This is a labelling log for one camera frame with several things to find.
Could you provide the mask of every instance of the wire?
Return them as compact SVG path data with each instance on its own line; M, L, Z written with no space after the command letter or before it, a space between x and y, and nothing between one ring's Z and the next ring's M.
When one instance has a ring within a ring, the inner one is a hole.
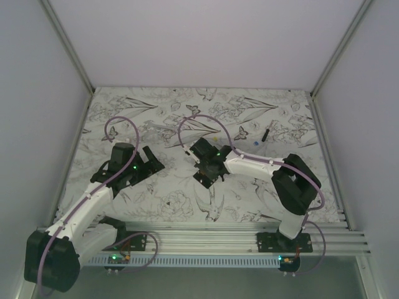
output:
M136 127L136 125L134 124L134 122L132 122L129 118L124 117L124 116L114 116L111 117L104 125L104 132L105 132L105 137L109 140L109 142L112 142L112 139L109 137L108 132L107 132L107 127L109 125L109 123L115 119L122 119L125 120L127 122L129 122L133 128L135 129L136 132L136 147L133 151L132 156L130 157L129 161L127 161L127 163L117 172L115 173L113 176L111 176L109 179L107 179L104 183L102 183L101 185L97 186L96 188L94 188L89 194L89 196L85 196L74 208L73 210L69 213L69 215L65 218L65 220L62 222L63 226L60 226L54 233L54 235L51 236L49 242L47 243L46 247L44 248L42 257L40 259L39 262L39 268L37 270L37 286L39 288L39 293L41 294L41 296L43 297L48 297L52 294L53 291L51 291L50 293L45 294L43 292L43 284L42 284L42 278L43 278L43 268L44 268L44 262L46 260L47 257L47 253L50 250L51 245L54 243L55 238L59 235L60 231L64 228L64 226L66 224L68 224L68 222L70 221L70 219L74 216L74 214L80 209L80 207L83 206L83 204L89 199L89 197L93 196L98 190L102 189L104 186L106 186L110 181L112 181L113 179L115 179L116 177L118 177L122 172L124 172L125 169L128 168L128 166L130 165L130 163L132 163L134 157L136 156L137 150L138 150L138 143L139 143L139 134L138 134L138 129Z
M320 232L320 235L322 236L322 239L323 239L323 253L322 253L321 257L320 257L320 260L317 262L316 266L314 266L313 268L311 268L309 270L306 270L306 271L303 271L303 272L299 272L299 273L295 273L295 275L309 274L312 271L318 269L320 267L320 265L322 264L323 259L325 257L325 252L327 251L327 243L325 241L325 237L324 237L324 234L322 232L322 229L316 223L314 223L313 221L306 221L305 223L310 223L310 224L314 225L314 227Z
M147 267L155 260L155 257L156 257L156 255L158 254L158 251L159 251L159 245L158 245L158 241L156 240L156 238L155 238L151 233L149 233L149 232L136 232L136 233L131 234L131 235L129 235L128 237L124 238L123 240L121 240L121 241L119 241L119 242L117 242L117 243L115 243L115 244L109 245L108 247L106 247L106 248L103 249L103 250L111 249L112 247L118 246L118 245L120 245L120 244L123 244L123 243L125 243L126 241L128 241L128 240L130 240L131 238L134 238L134 237L136 237L136 236L138 236L138 235L147 235L147 236L151 237L151 238L154 240L154 243L155 243L155 252L154 252L154 255L153 255L152 258L150 258L150 260L149 260L147 263L145 263L144 265L139 266L139 267L137 267L137 268L135 268L135 269L133 269L133 270L122 271L121 273L139 272L139 271L143 270L144 268L147 268Z
M258 157L255 157L255 156L248 156L248 155L246 155L244 152L239 152L239 151L234 147L233 142L231 141L230 134L229 134L229 132L227 131L227 128L226 128L219 120L215 119L214 117L211 117L211 116L209 116L209 115L204 115L204 114L196 114L196 115L188 116L188 117L186 117L183 121L181 121L181 123L179 124L179 127L177 128L177 136L178 136L178 138L179 138L179 142L180 142L180 145L181 145L182 148L184 148L184 144L183 144L183 141L181 140L181 136L180 136L181 127L183 126L183 124L184 124L186 121L188 121L188 120L190 120L190 119L192 119L192 118L196 118L196 117L205 117L205 118L209 118L210 120L215 121L215 122L223 129L223 131L226 133L226 136L227 136L227 139L228 139L228 141L229 141L229 145L230 145L230 147L231 147L231 150L232 150L234 153L236 153L237 155L241 156L242 158L249 159L249 160L253 160L253 161L257 161L257 162L261 162L261 163L267 163L267 164L270 164L270 163L272 162L272 163L275 164L275 165L283 166L283 167L285 167L285 168L288 168L288 169L292 170L293 172L295 172L295 173L299 174L300 176L302 176L306 181L308 181L309 184L311 184L311 185L313 186L313 188L317 191L317 193L319 193L319 196L320 196L320 199L321 199L320 206L318 206L318 207L311 207L311 208L309 208L309 209L307 210L308 212L309 212L309 211L320 210L320 209L322 209L322 208L324 207L324 204L325 204L325 197L324 197L324 195L323 195L323 192L320 190L320 188L318 187L318 185L316 185L316 183L313 182L313 180L312 180L310 177L308 177L308 175L306 175L305 173L303 173L303 172L300 171L299 169L296 169L295 167L293 167L293 166L291 166L291 165L288 165L288 164L286 164L286 163L279 162L279 161L274 161L274 160L272 160L272 159L267 159L267 158L258 158Z

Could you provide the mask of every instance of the floral tablecloth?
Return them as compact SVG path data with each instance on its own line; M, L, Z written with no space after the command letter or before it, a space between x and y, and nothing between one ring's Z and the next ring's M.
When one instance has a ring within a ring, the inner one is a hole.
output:
M327 202L310 220L339 221L323 156L305 92L238 88L112 88L95 92L74 158L57 218L78 200L99 166L110 158L112 144L103 132L112 116L129 117L140 131L140 147L148 145L165 169L124 189L100 211L123 221L250 222L281 218L282 206L269 181L225 176L209 189L197 182L194 161L178 146L176 128L185 117L207 114L227 126L235 145L248 153L285 158L298 154L322 182ZM266 142L262 136L270 128ZM183 125L183 142L200 137L220 147L227 138L213 121L196 118ZM125 121L112 123L110 136L135 141ZM317 205L317 198L312 205Z

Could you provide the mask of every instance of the butterfly print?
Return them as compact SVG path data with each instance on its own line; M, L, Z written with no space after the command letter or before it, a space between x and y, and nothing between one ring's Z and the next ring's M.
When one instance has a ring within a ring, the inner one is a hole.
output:
M248 132L242 126L239 126L238 135L234 137L234 140L247 139L247 135Z
M111 140L115 139L115 136L117 136L119 133L115 130L115 127L112 126L110 132L108 133L109 137ZM101 141L108 140L106 136L104 136Z
M195 115L198 114L199 112L201 112L201 110L198 109L198 106L191 106L191 105L186 105L187 109L189 109L191 111L191 115Z

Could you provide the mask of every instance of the purple cable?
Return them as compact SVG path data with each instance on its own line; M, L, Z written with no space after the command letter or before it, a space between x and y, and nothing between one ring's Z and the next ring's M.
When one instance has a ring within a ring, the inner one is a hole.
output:
M179 127L177 128L177 136L178 136L178 138L179 138L179 142L180 142L180 145L181 145L182 148L184 148L184 146L183 146L184 144L183 144L183 141L181 140L181 136L180 136L181 126L183 126L183 124L184 124L186 121L188 121L188 120L190 120L190 119L192 119L192 118L196 118L196 117L205 117L205 118L209 118L210 120L215 121L215 122L223 129L223 131L226 133L227 139L229 140L230 147L231 147L232 151L235 152L237 155L242 156L242 157L245 158L245 159L249 159L249 160L253 160L253 161L257 161L257 162L262 162L262 163L267 163L267 164L270 163L270 160L269 160L269 159L266 159L266 158L256 158L256 157L252 157L252 156L246 156L244 153L240 153L240 152L233 146L233 142L231 141L230 134L229 134L229 132L227 131L226 127L225 127L220 121L218 121L217 119L215 119L214 117L211 117L211 116L209 116L209 115L204 115L204 114L196 114L196 115L188 116L188 117L186 117L186 118L179 124ZM288 169L292 170L293 172L299 174L299 175L302 176L306 181L308 181L309 184L311 184L311 185L313 186L313 188L317 191L317 193L319 193L320 199L321 199L320 206L318 206L318 207L311 207L311 208L309 208L309 209L307 210L308 212L309 212L309 211L320 210L320 209L322 209L322 208L324 207L325 198L324 198L323 192L320 190L320 188L318 187L318 185L316 185L316 183L313 182L313 180L312 180L310 177L308 177L306 174L304 174L304 173L303 173L302 171L300 171L299 169L296 169L295 167L292 167L291 165L288 165L288 164L286 164L286 163L278 162L278 161L273 161L273 163L276 164L276 165L279 165L279 166L283 166L283 167L285 167L285 168L288 168Z
M108 247L106 247L106 248L103 249L103 250L111 249L112 247L118 246L118 245L120 245L120 244L123 244L123 243L125 243L127 240L129 240L129 239L131 239L131 238L134 238L134 237L136 237L136 236L138 236L138 235L147 235L147 236L151 237L151 238L154 240L154 242L155 242L155 253L154 253L154 255L152 256L152 258L150 258L150 260L149 260L147 263L145 263L144 265L139 266L139 267L137 267L137 268L135 268L135 269L133 269L133 270L126 270L126 271L123 271L123 272L121 272L121 273L139 272L139 271L143 270L144 268L147 268L147 267L155 260L155 257L156 257L156 255L158 254L158 251L159 251L158 241L156 240L156 238L155 238L152 234L150 234L149 232L136 232L136 233L134 233L134 234L132 234L132 235L129 235L128 237L124 238L123 240L121 240L121 241L119 241L119 242L117 242L117 243L115 243L115 244L112 244L112 245L110 245L110 246L108 246Z
M310 272L318 269L320 267L320 265L322 264L322 262L323 262L323 259L325 257L325 252L327 250L327 243L325 241L325 237L324 237L324 234L322 232L322 229L316 223L314 223L312 221L306 221L305 223L310 223L310 224L314 225L314 227L320 232L320 235L322 236L322 239L323 239L323 253L322 253L322 256L320 257L320 260L317 262L316 266L314 266L313 268L311 268L309 270L306 270L306 271L303 271L303 272L299 272L299 273L295 273L295 275L309 274Z
M109 142L112 142L112 139L111 139L111 138L109 137L109 135L108 135L107 127L108 127L108 124L109 124L111 121L113 121L113 120L115 120L115 119L117 119L117 118L120 118L120 119L122 119L122 120L126 120L126 121L129 122L129 123L133 126L133 128L135 129L135 132L136 132L136 147L135 147L135 149L134 149L134 151L133 151L133 154L132 154L132 156L130 157L129 161L127 161L127 163L120 169L120 171L118 171L117 173L115 173L112 177L110 177L109 179L107 179L107 180L106 180L104 183L102 183L101 185L99 185L99 186L97 186L96 188L94 188L94 189L89 193L90 196L93 196L93 194L95 194L98 190L100 190L101 188L103 188L104 186L106 186L110 181L112 181L112 180L115 179L117 176L119 176L119 174L121 174L122 172L124 172L124 170L125 170L126 168L128 168L128 166L130 165L130 163L133 161L133 159L134 159L134 157L135 157L135 155L136 155L136 153L137 153L137 150L138 150L138 142L139 142L138 129L137 129L136 125L135 125L130 119L128 119L127 117L124 117L124 116L114 116L114 117L111 117L111 118L105 123L105 126L104 126L105 137L109 140ZM84 204L88 199L89 199L89 197L88 197L88 196L85 196L85 197L73 208L73 210L69 213L69 215L68 215L68 216L65 218L65 220L63 221L63 225L66 225L66 224L68 223L68 221L70 221L70 219L71 219L72 216L76 213L76 211L78 211L79 208L80 208L81 206L83 206L83 204ZM54 235L50 238L49 242L47 243L47 245L46 245L46 247L45 247L45 249L44 249L44 251L43 251L42 257L41 257L40 262L39 262L39 268L38 268L38 270L37 270L37 286L39 287L39 293L40 293L43 297L48 297L48 296L50 296L50 295L52 294L52 291L51 291L50 293L48 293L48 294L45 294L45 293L43 292L42 277L43 277L44 261L46 260L47 253L48 253L48 251L50 250L51 245L53 244L55 238L58 236L58 234L60 233L61 230L62 230L62 227L60 226L60 227L55 231Z

